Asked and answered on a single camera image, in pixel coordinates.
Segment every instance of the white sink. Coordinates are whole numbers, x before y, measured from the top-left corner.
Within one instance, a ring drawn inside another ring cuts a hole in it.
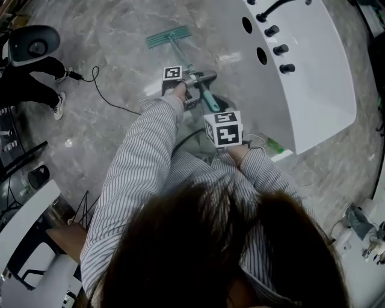
[[[246,98],[238,102],[246,124],[301,153],[353,123],[356,99],[347,56],[321,0],[283,4],[264,23],[256,15],[272,0],[257,0],[255,5],[245,0],[210,2],[217,31],[229,53],[238,55],[232,65]],[[251,33],[244,28],[244,17]],[[280,31],[269,38],[264,31],[273,25]],[[277,56],[273,48],[282,44],[289,51]],[[259,61],[257,48],[265,52],[266,65]],[[295,72],[282,73],[282,64],[294,64]]]

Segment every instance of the marble floor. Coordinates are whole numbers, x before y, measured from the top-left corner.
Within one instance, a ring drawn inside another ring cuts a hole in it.
[[[234,100],[242,93],[232,77],[226,46],[206,11],[209,0],[32,0],[26,12],[31,24],[51,25],[61,36],[54,54],[65,65],[91,78],[114,104],[139,111],[137,102],[155,95],[162,68],[177,63],[169,46],[148,50],[145,38],[179,25],[192,37],[180,44],[198,69],[215,69],[214,93]],[[279,162],[295,178],[328,232],[343,209],[371,195],[380,162],[382,139],[378,94],[366,51],[368,35],[356,9],[346,0],[324,0],[345,46],[357,96],[357,119],[336,136],[301,155]],[[86,190],[95,199],[118,146],[137,118],[108,106],[92,83],[66,80],[55,85],[67,93],[66,114],[56,122],[49,108],[37,103],[18,107],[27,144],[48,140],[36,163],[44,162],[68,202],[76,206]]]

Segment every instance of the green mop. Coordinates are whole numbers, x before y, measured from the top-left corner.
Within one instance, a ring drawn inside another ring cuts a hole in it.
[[[195,73],[196,70],[194,66],[189,63],[183,54],[182,51],[178,48],[177,41],[180,39],[183,39],[185,37],[191,36],[191,33],[187,26],[180,26],[178,28],[164,31],[159,34],[155,34],[153,36],[150,36],[146,38],[147,47],[149,49],[154,48],[159,45],[163,45],[166,43],[170,43],[173,47],[175,54],[177,57],[183,62],[184,66],[187,67],[188,73],[192,74]],[[199,86],[199,89],[202,91],[203,98],[205,99],[206,103],[208,104],[208,107],[212,112],[220,112],[220,107],[218,106],[217,102],[215,101],[214,97],[212,96],[211,92],[207,89],[207,87],[199,81],[199,77],[197,76],[197,84]]]

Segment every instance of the drain hole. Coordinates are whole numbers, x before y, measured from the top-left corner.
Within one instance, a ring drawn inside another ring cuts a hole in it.
[[[266,53],[260,47],[257,48],[257,57],[258,57],[259,62],[261,62],[263,65],[266,65],[266,63],[267,63]]]
[[[253,26],[251,25],[251,22],[249,21],[248,18],[246,17],[243,17],[242,18],[242,24],[243,24],[243,28],[245,29],[245,31],[247,33],[252,33],[253,32]]]

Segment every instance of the striped sleeve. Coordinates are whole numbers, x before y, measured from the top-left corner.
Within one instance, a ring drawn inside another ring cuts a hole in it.
[[[107,268],[133,210],[158,194],[168,176],[183,105],[175,96],[144,103],[113,159],[81,253],[87,295]]]
[[[308,205],[303,204],[298,193],[299,187],[288,174],[280,171],[276,165],[267,157],[263,148],[251,149],[246,154],[240,166],[241,172],[253,184],[256,191],[272,193],[284,191],[292,198],[300,202],[307,214],[317,223],[318,218],[315,212]]]

